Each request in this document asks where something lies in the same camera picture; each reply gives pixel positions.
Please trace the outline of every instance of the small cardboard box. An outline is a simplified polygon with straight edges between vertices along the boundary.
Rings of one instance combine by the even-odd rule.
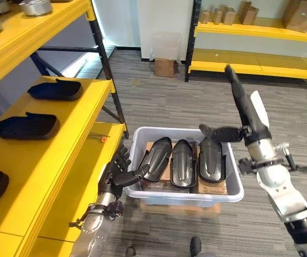
[[[220,8],[217,8],[214,10],[214,15],[213,15],[213,22],[214,24],[220,24],[221,20],[222,20],[222,14],[223,11]]]
[[[285,28],[307,31],[307,0],[291,0],[282,18]]]
[[[252,25],[256,19],[259,9],[251,6],[251,2],[244,2],[239,20],[243,25]]]
[[[155,76],[158,77],[174,77],[174,60],[169,59],[155,59]]]
[[[197,178],[193,193],[197,194],[227,194],[226,181],[220,183],[208,183],[202,178]]]
[[[209,21],[209,11],[203,11],[200,16],[201,23],[207,23]]]
[[[226,25],[232,25],[235,18],[235,11],[233,8],[226,7],[223,23]]]

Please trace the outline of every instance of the robotic hand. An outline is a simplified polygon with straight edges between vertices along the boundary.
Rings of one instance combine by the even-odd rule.
[[[96,202],[88,206],[80,219],[69,223],[70,227],[75,226],[81,230],[70,257],[102,255],[104,242],[112,229],[112,221],[124,213],[124,207],[118,200],[123,187],[137,183],[149,171],[148,164],[138,170],[127,171],[131,163],[128,158],[127,148],[120,145],[98,183]]]
[[[251,97],[245,95],[243,86],[229,65],[225,74],[232,84],[242,128],[211,128],[203,124],[199,128],[206,136],[220,142],[241,141],[244,138],[257,170],[259,185],[268,193],[269,201],[293,238],[299,255],[307,257],[307,202],[293,187],[289,171],[276,153],[276,150],[282,148],[291,170],[295,170],[297,167],[289,151],[284,150],[288,145],[274,147],[272,144],[267,114],[258,92],[254,92]]]

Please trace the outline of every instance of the metal bowl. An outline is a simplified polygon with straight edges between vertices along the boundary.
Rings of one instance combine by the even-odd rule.
[[[19,5],[28,16],[40,16],[52,11],[50,0],[24,0]]]

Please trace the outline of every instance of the shoe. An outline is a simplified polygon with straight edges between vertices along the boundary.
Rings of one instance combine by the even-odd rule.
[[[201,240],[199,237],[192,237],[190,240],[190,256],[194,257],[201,252]]]
[[[136,249],[133,246],[126,248],[125,257],[136,256]]]

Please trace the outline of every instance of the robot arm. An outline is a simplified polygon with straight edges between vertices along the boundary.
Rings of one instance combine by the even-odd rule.
[[[123,187],[138,182],[149,171],[147,164],[136,171],[128,172],[127,167],[131,163],[128,158],[127,148],[119,146],[98,183],[96,202],[88,206],[81,219],[69,223],[70,227],[81,230],[70,257],[102,256],[106,238],[112,229],[112,221],[124,213],[124,207],[118,200]]]
[[[225,74],[232,84],[245,146],[257,169],[257,181],[268,193],[269,201],[293,238],[299,255],[307,257],[307,202],[293,187],[289,171],[277,157],[265,119],[257,113],[256,106],[245,95],[243,86],[229,65]]]

